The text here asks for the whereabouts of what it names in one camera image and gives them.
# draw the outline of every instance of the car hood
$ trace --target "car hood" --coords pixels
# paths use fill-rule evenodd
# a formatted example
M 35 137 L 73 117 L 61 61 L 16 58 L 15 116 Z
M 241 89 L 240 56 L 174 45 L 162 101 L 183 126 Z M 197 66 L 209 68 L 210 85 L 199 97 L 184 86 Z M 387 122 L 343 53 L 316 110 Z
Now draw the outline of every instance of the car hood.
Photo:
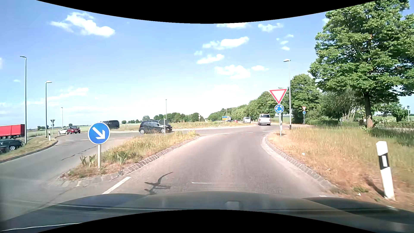
M 101 194 L 21 215 L 6 229 L 56 226 L 162 210 L 221 209 L 259 211 L 327 221 L 369 231 L 412 232 L 414 213 L 375 203 L 336 197 L 292 198 L 275 194 L 201 191 L 174 194 Z

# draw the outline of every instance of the dark van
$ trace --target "dark van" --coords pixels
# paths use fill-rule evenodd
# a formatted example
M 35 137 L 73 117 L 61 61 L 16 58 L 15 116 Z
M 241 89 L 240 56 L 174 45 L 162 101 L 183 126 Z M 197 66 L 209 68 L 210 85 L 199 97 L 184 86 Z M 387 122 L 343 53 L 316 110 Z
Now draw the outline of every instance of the dark van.
M 103 121 L 110 129 L 119 129 L 119 121 Z

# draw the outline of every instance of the white arrow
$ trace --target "white arrow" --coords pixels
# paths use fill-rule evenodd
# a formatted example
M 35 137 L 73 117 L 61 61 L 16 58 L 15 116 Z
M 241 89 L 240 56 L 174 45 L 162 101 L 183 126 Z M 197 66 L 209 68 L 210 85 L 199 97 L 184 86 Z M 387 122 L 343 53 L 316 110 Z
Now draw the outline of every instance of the white arrow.
M 96 137 L 97 139 L 105 139 L 105 131 L 104 130 L 102 130 L 102 133 L 100 133 L 95 127 L 92 128 L 92 129 L 95 131 L 95 133 L 97 133 L 99 135 L 99 137 Z

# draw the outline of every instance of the cobblestone curb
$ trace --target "cobblestone curb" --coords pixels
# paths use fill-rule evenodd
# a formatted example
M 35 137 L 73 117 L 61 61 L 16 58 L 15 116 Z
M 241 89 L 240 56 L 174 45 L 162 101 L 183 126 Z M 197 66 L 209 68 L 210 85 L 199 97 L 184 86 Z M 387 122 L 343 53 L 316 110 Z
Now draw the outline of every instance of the cobblestone curb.
M 172 147 L 169 147 L 165 150 L 162 150 L 162 151 L 160 151 L 156 154 L 150 155 L 149 157 L 147 157 L 147 158 L 145 158 L 145 159 L 143 159 L 143 160 L 141 160 L 137 163 L 134 163 L 134 164 L 132 164 L 128 167 L 125 167 L 125 168 L 123 168 L 122 170 L 120 170 L 118 172 L 114 172 L 114 173 L 111 173 L 111 174 L 97 175 L 97 176 L 94 176 L 94 177 L 86 177 L 86 178 L 81 178 L 81 179 L 76 179 L 76 180 L 68 180 L 68 179 L 65 179 L 65 178 L 58 177 L 56 180 L 54 180 L 51 183 L 51 185 L 73 188 L 73 187 L 77 187 L 77 186 L 86 187 L 90 184 L 97 184 L 97 183 L 104 182 L 104 181 L 111 181 L 111 180 L 114 180 L 114 179 L 116 179 L 116 178 L 118 178 L 122 175 L 131 173 L 135 170 L 138 170 L 140 167 L 145 166 L 146 164 L 158 159 L 159 157 L 167 154 L 168 152 L 170 152 L 170 151 L 172 151 L 172 150 L 174 150 L 174 149 L 176 149 L 180 146 L 183 146 L 183 145 L 185 145 L 185 144 L 187 144 L 191 141 L 197 140 L 199 137 L 200 136 L 196 136 L 196 137 L 194 137 L 192 139 L 188 139 L 188 140 L 186 140 L 182 143 L 173 145 Z
M 296 159 L 292 158 L 291 156 L 287 155 L 286 153 L 278 149 L 276 146 L 274 146 L 272 143 L 269 142 L 269 138 L 267 136 L 266 136 L 266 144 L 272 150 L 274 150 L 277 154 L 279 154 L 281 157 L 283 157 L 284 159 L 286 159 L 287 161 L 289 161 L 291 164 L 295 165 L 296 167 L 300 168 L 306 174 L 310 175 L 313 179 L 315 179 L 319 184 L 321 184 L 327 190 L 330 190 L 332 193 L 343 193 L 344 192 L 342 189 L 338 188 L 336 185 L 325 180 L 325 178 L 323 178 L 316 172 L 312 171 L 312 169 L 308 168 L 303 163 L 297 161 Z

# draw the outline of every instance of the red truck trailer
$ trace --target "red truck trailer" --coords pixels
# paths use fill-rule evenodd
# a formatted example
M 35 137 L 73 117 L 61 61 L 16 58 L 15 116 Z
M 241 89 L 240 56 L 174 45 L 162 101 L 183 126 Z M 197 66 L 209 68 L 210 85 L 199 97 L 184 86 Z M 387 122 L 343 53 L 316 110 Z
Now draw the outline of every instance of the red truck trailer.
M 24 124 L 0 126 L 0 139 L 24 137 Z

